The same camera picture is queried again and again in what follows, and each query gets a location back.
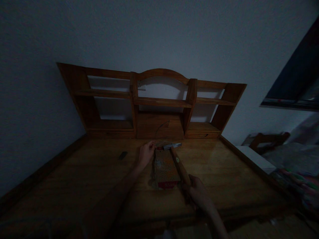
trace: black object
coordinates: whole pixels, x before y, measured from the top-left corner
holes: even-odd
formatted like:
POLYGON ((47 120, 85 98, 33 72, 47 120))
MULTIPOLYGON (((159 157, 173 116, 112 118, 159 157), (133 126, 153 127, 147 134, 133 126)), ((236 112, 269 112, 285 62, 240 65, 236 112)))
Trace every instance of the black object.
POLYGON ((126 152, 126 151, 123 151, 123 152, 121 153, 121 155, 119 156, 119 160, 124 159, 126 155, 127 155, 127 152, 126 152))

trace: hammer head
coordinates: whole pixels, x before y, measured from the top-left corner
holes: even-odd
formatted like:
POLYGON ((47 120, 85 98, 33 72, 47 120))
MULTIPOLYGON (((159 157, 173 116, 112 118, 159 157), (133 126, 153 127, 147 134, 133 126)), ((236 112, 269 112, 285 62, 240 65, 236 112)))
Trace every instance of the hammer head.
POLYGON ((177 148, 177 147, 179 147, 179 146, 182 146, 182 143, 167 144, 167 145, 164 145, 164 146, 163 146, 163 149, 164 149, 164 150, 168 150, 168 149, 170 149, 171 147, 177 148))

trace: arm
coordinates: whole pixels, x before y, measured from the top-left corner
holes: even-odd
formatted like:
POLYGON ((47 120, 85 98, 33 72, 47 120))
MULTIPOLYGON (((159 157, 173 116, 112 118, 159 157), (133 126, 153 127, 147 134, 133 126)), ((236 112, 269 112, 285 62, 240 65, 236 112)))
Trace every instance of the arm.
POLYGON ((224 223, 220 218, 220 215, 214 203, 208 195, 208 192, 204 184, 198 177, 192 175, 189 175, 189 177, 193 181, 193 186, 190 187, 184 184, 183 189, 189 193, 195 204, 209 216, 218 234, 218 238, 228 239, 229 236, 224 226, 224 223))
MULTIPOLYGON (((88 238, 106 238, 128 192, 153 158, 154 143, 155 141, 151 141, 141 147, 139 160, 133 169, 85 215, 83 223, 86 226, 88 238)), ((74 232, 69 238, 83 238, 82 232, 74 232)))

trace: wooden hammer handle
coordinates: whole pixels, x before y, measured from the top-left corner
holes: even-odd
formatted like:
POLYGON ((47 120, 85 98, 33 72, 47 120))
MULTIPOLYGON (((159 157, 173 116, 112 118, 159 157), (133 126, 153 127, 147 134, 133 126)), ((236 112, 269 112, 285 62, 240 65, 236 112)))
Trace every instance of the wooden hammer handle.
POLYGON ((170 148, 172 155, 173 155, 173 160, 174 160, 174 164, 175 167, 177 169, 177 172, 179 174, 180 179, 187 184, 188 186, 192 186, 192 183, 190 181, 189 175, 186 172, 186 169, 184 168, 184 165, 182 164, 180 158, 178 157, 174 147, 170 148))

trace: wooden hutch shelf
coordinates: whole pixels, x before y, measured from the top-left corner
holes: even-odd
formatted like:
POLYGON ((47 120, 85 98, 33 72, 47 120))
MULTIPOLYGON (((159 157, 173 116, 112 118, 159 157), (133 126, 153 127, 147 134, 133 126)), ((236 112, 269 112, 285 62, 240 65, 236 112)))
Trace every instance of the wooden hutch shelf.
POLYGON ((192 104, 186 102, 185 100, 172 100, 172 99, 160 99, 160 98, 148 98, 148 97, 137 97, 137 99, 134 100, 134 104, 192 108, 192 104))
POLYGON ((200 132, 217 132, 220 133, 220 130, 214 127, 209 122, 190 122, 189 131, 200 131, 200 132))
POLYGON ((211 99, 211 98, 202 98, 198 97, 196 99, 197 104, 212 104, 212 105, 236 105, 236 103, 232 103, 229 101, 221 100, 221 99, 211 99))
POLYGON ((168 69, 152 69, 142 73, 103 70, 57 63, 75 107, 89 136, 139 139, 217 139, 223 132, 246 84, 223 83, 188 79, 168 69), (130 91, 92 89, 88 75, 126 79, 130 91), (138 81, 154 76, 170 77, 188 86, 186 100, 139 97, 138 81), (199 87, 224 89, 221 99, 197 97, 199 87), (129 99, 132 121, 101 119, 94 97, 129 99), (217 110, 211 122, 191 122, 195 104, 215 104, 217 110), (181 107, 183 113, 144 112, 139 105, 181 107))
POLYGON ((109 97, 118 99, 129 99, 130 93, 123 91, 110 91, 110 90, 98 90, 98 89, 87 89, 79 90, 74 93, 77 96, 96 96, 96 97, 109 97))
POLYGON ((182 113, 145 112, 138 114, 137 138, 184 138, 182 113))
POLYGON ((134 131, 131 120, 100 119, 92 122, 87 127, 88 130, 109 130, 109 131, 134 131))

